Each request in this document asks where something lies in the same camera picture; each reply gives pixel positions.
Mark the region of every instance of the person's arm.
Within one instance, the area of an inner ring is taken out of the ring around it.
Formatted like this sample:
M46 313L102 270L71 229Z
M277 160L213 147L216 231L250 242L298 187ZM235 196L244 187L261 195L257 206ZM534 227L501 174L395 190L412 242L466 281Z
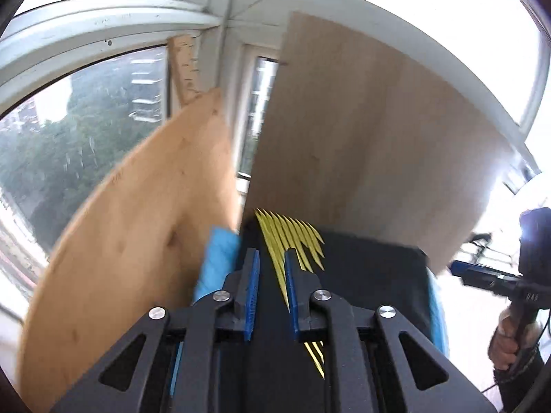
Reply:
M533 347L539 337L540 328L534 325L523 339L523 347ZM488 347L488 357L494 363L494 378L499 387L503 410L512 412L524 398L536 377L543 368L543 360L539 354L539 348L534 347L530 358L523 368L514 374L508 374L509 365L516 360L514 354L519 346L513 337L516 332L514 321L504 311L500 316L500 322ZM551 392L546 393L542 399L531 409L530 413L551 411Z

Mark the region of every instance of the brown wooden panel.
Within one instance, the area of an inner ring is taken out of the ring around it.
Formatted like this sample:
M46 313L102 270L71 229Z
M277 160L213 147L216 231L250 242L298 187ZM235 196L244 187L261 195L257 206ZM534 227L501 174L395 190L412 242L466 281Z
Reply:
M512 156L484 114L403 53L305 14L275 80L243 218L416 245L444 268Z
M77 212L31 302L19 392L46 413L153 306L189 304L213 226L236 229L215 89L137 146Z

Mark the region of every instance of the green foliage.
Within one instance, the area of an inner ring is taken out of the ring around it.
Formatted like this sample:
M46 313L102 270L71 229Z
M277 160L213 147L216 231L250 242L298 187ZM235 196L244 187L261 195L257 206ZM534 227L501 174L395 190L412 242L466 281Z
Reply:
M37 131L0 131L0 186L46 252L93 188L158 125L129 118L137 97L130 66L136 54L67 77L72 94L62 120L46 121Z

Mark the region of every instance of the blue edge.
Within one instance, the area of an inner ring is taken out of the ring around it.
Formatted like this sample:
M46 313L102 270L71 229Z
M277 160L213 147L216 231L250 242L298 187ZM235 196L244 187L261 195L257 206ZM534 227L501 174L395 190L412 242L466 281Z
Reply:
M224 285L224 280L226 276L231 273L235 266L235 261L237 259L239 251L240 239L239 236L232 231L228 231L222 228L214 228L210 232L209 243L207 244L207 250L205 254L205 262L201 267L201 272L199 275L199 280L197 286L195 287L194 300L195 303L198 299L208 295L214 291L220 290ZM434 274L427 270L428 281L429 281L429 308L430 308L430 322L431 322L431 341L434 346L440 350L444 355L449 355L448 348L448 339L446 331L446 323L444 320L444 311L442 309L442 304L439 298L439 288L436 283L436 278ZM252 327L254 323L254 311L256 306L256 291L258 290L258 276L260 274L260 258L258 252L254 257L253 264L253 277L251 278L249 287L247 288L247 315L246 315L246 330L245 335L247 340L250 340L252 335ZM289 281L289 289L292 288L293 281L292 278L286 277ZM293 303L294 291L291 290L291 299L290 305L293 308L296 308L296 302ZM294 329L298 328L297 324L293 324ZM176 355L176 364L174 366L173 378L170 384L170 395L174 394L174 387L176 384L176 374L178 371L178 366L180 359L182 357L182 346L183 343L180 343L178 347L178 353Z

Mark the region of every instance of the black sleeve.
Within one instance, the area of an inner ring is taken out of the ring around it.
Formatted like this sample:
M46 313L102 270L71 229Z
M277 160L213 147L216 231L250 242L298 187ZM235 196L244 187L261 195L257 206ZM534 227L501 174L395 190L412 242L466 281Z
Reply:
M530 360L525 367L511 377L506 371L495 370L494 378L499 386L503 410L510 413L522 401L536 377L543 368L542 356L539 348L534 348ZM530 413L543 413L551 411L551 390L546 390L543 395L530 409Z

